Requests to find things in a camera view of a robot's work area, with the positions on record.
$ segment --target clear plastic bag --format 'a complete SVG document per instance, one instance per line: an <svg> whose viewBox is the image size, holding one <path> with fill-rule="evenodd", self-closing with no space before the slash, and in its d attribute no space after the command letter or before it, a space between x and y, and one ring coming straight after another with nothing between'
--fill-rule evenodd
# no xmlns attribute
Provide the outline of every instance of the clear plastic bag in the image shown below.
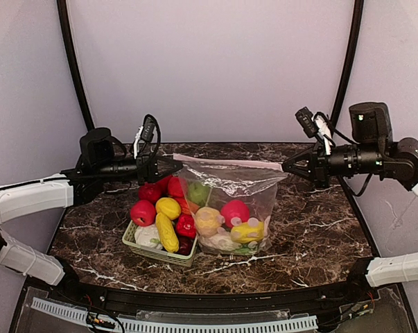
<svg viewBox="0 0 418 333"><path fill-rule="evenodd" d="M183 162L178 176L189 207L197 205L192 216L204 252L254 255L271 246L277 183L287 177L280 164L173 158Z"/></svg>

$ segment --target white toy vegetable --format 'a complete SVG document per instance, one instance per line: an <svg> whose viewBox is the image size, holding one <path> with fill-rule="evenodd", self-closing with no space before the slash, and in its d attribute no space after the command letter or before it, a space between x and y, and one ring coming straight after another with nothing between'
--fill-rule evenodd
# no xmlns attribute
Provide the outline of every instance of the white toy vegetable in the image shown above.
<svg viewBox="0 0 418 333"><path fill-rule="evenodd" d="M134 242L148 248L162 249L158 229L155 224L147 227L138 227L134 232Z"/></svg>
<svg viewBox="0 0 418 333"><path fill-rule="evenodd" d="M222 234L215 234L211 237L200 237L198 241L210 248L217 248L221 251L234 251L240 248L242 245L232 241L228 232Z"/></svg>

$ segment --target yellow corn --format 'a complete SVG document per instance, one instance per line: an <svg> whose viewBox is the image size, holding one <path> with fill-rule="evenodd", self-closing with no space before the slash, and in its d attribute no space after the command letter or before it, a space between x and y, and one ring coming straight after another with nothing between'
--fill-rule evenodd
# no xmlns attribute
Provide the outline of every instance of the yellow corn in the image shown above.
<svg viewBox="0 0 418 333"><path fill-rule="evenodd" d="M175 253L180 249L180 242L176 237L172 221L164 214L156 216L156 228L158 228L159 240L167 252Z"/></svg>

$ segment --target marble table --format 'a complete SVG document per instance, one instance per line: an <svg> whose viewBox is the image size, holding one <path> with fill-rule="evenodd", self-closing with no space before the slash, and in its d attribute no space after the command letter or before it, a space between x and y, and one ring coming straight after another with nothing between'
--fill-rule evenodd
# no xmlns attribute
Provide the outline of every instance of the marble table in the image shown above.
<svg viewBox="0 0 418 333"><path fill-rule="evenodd" d="M162 144L160 153L283 162L306 144ZM124 189L112 184L108 190ZM71 207L51 255L66 259L82 282L164 293L255 293L315 287L346 279L359 257L371 255L363 229L341 186L329 189L289 175L278 184L270 222L272 246L254 257L197 252L191 268L135 255L121 241L138 186L102 193Z"/></svg>

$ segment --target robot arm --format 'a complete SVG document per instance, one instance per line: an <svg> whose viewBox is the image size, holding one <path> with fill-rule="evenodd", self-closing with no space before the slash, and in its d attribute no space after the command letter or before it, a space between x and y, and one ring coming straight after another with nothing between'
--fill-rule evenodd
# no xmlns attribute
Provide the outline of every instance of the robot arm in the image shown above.
<svg viewBox="0 0 418 333"><path fill-rule="evenodd" d="M155 149L146 151L155 129ZM176 172L182 167L181 162L156 156L160 139L159 125L150 115L135 137L133 157L126 156L125 146L111 136L109 129L91 130L80 139L81 156L76 168L40 180L0 186L0 225L19 216L88 203L103 191L105 182L137 180L142 185ZM122 155L116 154L114 146L119 147ZM171 169L158 172L158 160L171 165ZM1 229L0 265L51 285L71 278L71 273L75 275L67 263L32 249Z"/></svg>
<svg viewBox="0 0 418 333"><path fill-rule="evenodd" d="M355 141L345 138L350 144L331 147L329 152L318 140L313 148L287 159L283 163L284 171L310 180L316 187L328 187L331 176L350 178L355 174L374 174L381 180L396 179L418 196L418 141L405 138L393 142L384 103L360 103L351 106L349 111ZM316 137L320 131L311 120L314 118L307 108L297 112L297 119L308 137ZM363 288L413 280L418 280L418 253L360 259L348 277L348 281L357 282Z"/></svg>

